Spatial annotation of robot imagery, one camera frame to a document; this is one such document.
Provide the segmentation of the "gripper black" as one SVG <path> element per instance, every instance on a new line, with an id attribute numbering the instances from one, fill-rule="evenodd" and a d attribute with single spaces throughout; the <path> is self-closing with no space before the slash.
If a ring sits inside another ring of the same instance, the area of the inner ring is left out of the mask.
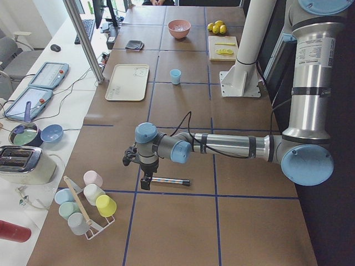
<path id="1" fill-rule="evenodd" d="M 157 173 L 158 167 L 159 167 L 158 158 L 150 163 L 140 161 L 140 168 L 144 172 L 144 176 L 140 180 L 140 187 L 142 190 L 150 190 L 150 184 L 153 179 L 153 173 Z"/>

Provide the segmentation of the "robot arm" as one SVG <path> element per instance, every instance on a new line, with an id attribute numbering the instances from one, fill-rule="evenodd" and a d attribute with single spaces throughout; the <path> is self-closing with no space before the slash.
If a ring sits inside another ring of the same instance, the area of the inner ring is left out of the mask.
<path id="1" fill-rule="evenodd" d="M 302 186 L 330 178 L 334 162 L 327 150 L 326 108 L 331 95 L 331 72 L 336 35 L 344 28 L 351 1 L 288 1 L 284 30 L 296 41 L 288 128 L 265 137 L 198 134 L 167 135 L 152 123 L 135 129 L 135 145 L 125 152 L 125 165 L 135 162 L 144 176 L 141 188 L 150 189 L 159 160 L 185 163 L 192 152 L 234 158 L 263 158 L 278 163 L 283 174 Z"/>

